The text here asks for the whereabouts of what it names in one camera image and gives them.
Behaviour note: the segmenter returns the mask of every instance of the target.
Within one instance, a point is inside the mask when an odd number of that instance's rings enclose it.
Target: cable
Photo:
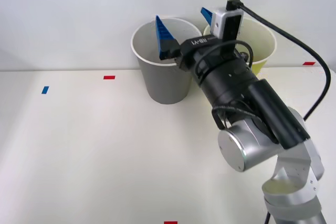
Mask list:
[[[200,58],[200,60],[195,64],[195,75],[197,77],[199,77],[200,73],[198,73],[198,68],[200,66],[200,63],[206,58],[208,57],[213,51],[217,50],[218,48],[222,48],[222,47],[226,47],[226,46],[229,46],[229,45],[232,45],[232,44],[240,44],[240,45],[243,45],[247,48],[249,54],[250,54],[250,61],[249,61],[249,64],[248,64],[248,67],[251,68],[252,66],[252,63],[253,63],[253,51],[252,51],[252,48],[251,46],[244,42],[244,41],[241,41],[241,40],[229,40],[229,41],[226,41],[226,42],[223,42],[223,43],[220,43],[220,44],[216,44],[212,47],[210,47],[208,50],[206,50],[204,52],[204,54],[202,55],[202,57]]]
[[[242,110],[242,109],[239,109],[237,107],[233,107],[233,106],[219,105],[219,106],[214,106],[212,108],[212,111],[217,111],[217,110],[224,110],[225,112],[236,112],[236,113],[243,114],[245,116],[249,116],[251,118],[257,118],[257,119],[261,120],[260,117],[258,117],[257,115],[255,115],[251,112],[248,112],[246,110]]]
[[[265,219],[265,223],[264,223],[264,224],[268,224],[270,218],[271,218],[271,214],[270,214],[269,212],[267,212],[267,214],[266,214],[266,219]]]
[[[327,94],[327,92],[329,90],[329,86],[330,86],[330,83],[331,83],[331,73],[330,73],[330,70],[328,68],[328,65],[321,58],[321,56],[319,56],[313,49],[311,49],[309,46],[307,46],[301,40],[297,39],[293,35],[290,35],[286,31],[280,29],[279,27],[273,25],[269,21],[267,21],[264,18],[260,17],[258,14],[256,14],[255,12],[253,12],[252,10],[250,10],[249,8],[247,8],[240,0],[233,0],[233,3],[238,8],[241,8],[243,11],[245,11],[247,14],[249,14],[251,17],[253,17],[256,20],[258,20],[260,23],[264,24],[265,26],[268,26],[272,30],[274,30],[277,33],[279,33],[282,36],[284,36],[286,39],[292,41],[293,43],[295,43],[296,45],[298,45],[299,47],[301,47],[302,49],[304,49],[305,51],[307,51],[310,55],[312,55],[317,60],[317,62],[323,68],[324,73],[326,75],[326,83],[324,85],[323,91],[320,94],[319,98],[316,100],[316,102],[313,104],[313,106],[309,109],[309,111],[307,112],[307,114],[303,117],[303,119],[306,121],[308,119],[308,117],[311,115],[311,113],[313,113],[313,111],[321,103],[321,101],[326,96],[326,94]],[[270,217],[271,217],[271,214],[269,212],[267,212],[266,219],[265,219],[265,224],[268,224]]]

